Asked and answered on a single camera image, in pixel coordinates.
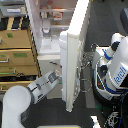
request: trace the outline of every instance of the shelf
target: shelf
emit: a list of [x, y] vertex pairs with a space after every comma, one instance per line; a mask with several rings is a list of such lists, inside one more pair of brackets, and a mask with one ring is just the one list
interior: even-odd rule
[[74, 8], [69, 8], [69, 9], [45, 9], [42, 10], [40, 9], [39, 12], [74, 12]]
[[51, 25], [49, 28], [69, 28], [69, 25]]
[[[53, 16], [48, 16], [48, 18], [42, 18], [42, 20], [43, 19], [54, 20], [54, 17]], [[72, 19], [72, 16], [63, 16], [62, 20], [65, 20], [65, 19]]]
[[44, 40], [47, 40], [49, 39], [49, 41], [52, 43], [53, 40], [59, 40], [60, 38], [60, 33], [62, 31], [66, 31], [67, 28], [53, 28], [53, 29], [50, 29], [49, 30], [49, 33], [44, 33], [43, 30], [42, 30], [42, 37]]
[[40, 48], [40, 52], [38, 55], [59, 55], [60, 47], [59, 40], [53, 40], [51, 43], [51, 39], [42, 40], [42, 45]]

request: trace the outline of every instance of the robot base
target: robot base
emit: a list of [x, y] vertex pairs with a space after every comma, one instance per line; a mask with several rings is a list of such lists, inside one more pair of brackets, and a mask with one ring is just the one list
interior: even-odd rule
[[92, 88], [95, 98], [104, 106], [116, 106], [120, 101], [120, 97], [112, 98], [111, 100], [107, 100], [106, 98], [104, 98], [97, 90], [97, 85], [100, 83], [100, 81], [95, 80], [97, 79], [97, 76], [95, 76], [94, 74], [95, 72], [92, 69]]

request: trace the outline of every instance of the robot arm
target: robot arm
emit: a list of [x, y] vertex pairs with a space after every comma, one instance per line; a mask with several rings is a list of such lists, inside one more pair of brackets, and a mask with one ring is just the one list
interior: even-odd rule
[[2, 128], [24, 128], [21, 122], [26, 120], [30, 105], [38, 103], [58, 83], [56, 74], [50, 71], [27, 88], [11, 87], [3, 99]]

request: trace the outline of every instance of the black floor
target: black floor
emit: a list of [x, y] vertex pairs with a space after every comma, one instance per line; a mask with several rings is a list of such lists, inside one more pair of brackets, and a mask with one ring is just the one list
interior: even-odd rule
[[90, 24], [86, 37], [85, 51], [91, 51], [91, 44], [109, 46], [112, 34], [127, 35], [120, 21], [120, 12], [128, 7], [128, 0], [94, 0], [91, 7]]
[[98, 117], [103, 127], [105, 118], [100, 109], [87, 109], [85, 94], [80, 93], [74, 103], [73, 111], [66, 111], [66, 104], [61, 99], [44, 99], [30, 108], [29, 118], [23, 123], [25, 128], [36, 128], [43, 125], [79, 125], [82, 128], [92, 128], [91, 115]]

